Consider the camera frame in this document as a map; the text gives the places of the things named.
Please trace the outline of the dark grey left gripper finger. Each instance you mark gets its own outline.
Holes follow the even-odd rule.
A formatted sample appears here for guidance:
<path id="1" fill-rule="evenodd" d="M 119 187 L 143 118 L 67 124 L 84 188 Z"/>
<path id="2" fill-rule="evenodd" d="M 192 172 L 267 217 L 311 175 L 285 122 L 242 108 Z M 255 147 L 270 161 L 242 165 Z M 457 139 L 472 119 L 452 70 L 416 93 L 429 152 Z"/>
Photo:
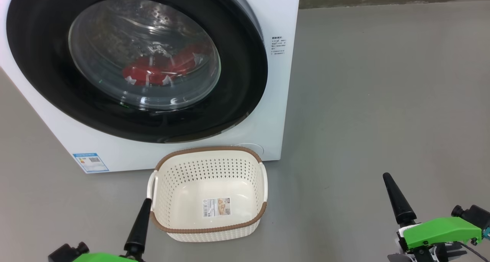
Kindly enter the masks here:
<path id="1" fill-rule="evenodd" d="M 146 198 L 142 203 L 140 211 L 124 245 L 124 251 L 126 251 L 124 257 L 127 259 L 135 261 L 143 260 L 142 255 L 145 253 L 151 208 L 152 200 L 150 198 Z"/>

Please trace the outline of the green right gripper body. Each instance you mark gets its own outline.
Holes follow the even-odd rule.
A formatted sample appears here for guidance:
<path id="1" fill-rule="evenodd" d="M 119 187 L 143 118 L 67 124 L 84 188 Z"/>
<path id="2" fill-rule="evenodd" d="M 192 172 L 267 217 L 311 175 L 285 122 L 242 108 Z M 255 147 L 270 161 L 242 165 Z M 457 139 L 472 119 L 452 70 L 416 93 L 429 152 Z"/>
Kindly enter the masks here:
<path id="1" fill-rule="evenodd" d="M 460 217 L 440 217 L 400 226 L 397 239 L 400 251 L 387 255 L 389 262 L 446 262 L 451 256 L 466 254 L 466 251 L 459 251 L 462 247 L 479 255 L 467 243 L 481 243 L 483 231 Z"/>

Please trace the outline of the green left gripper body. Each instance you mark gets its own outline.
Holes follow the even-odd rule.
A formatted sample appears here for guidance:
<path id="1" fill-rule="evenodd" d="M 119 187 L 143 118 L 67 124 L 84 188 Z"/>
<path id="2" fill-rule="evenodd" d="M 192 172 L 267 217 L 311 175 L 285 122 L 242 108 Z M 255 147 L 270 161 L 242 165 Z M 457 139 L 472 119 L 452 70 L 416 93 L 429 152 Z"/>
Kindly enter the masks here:
<path id="1" fill-rule="evenodd" d="M 140 254 L 114 255 L 104 252 L 85 253 L 73 262 L 139 262 Z"/>

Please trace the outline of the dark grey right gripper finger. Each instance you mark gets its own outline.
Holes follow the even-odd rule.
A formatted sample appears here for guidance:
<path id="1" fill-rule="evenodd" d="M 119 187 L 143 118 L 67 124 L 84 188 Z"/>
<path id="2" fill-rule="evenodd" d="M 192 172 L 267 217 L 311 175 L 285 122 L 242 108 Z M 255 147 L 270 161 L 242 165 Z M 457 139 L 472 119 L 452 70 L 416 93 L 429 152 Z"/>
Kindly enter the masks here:
<path id="1" fill-rule="evenodd" d="M 397 224 L 399 226 L 414 225 L 417 216 L 391 174 L 384 173 L 383 180 Z"/>

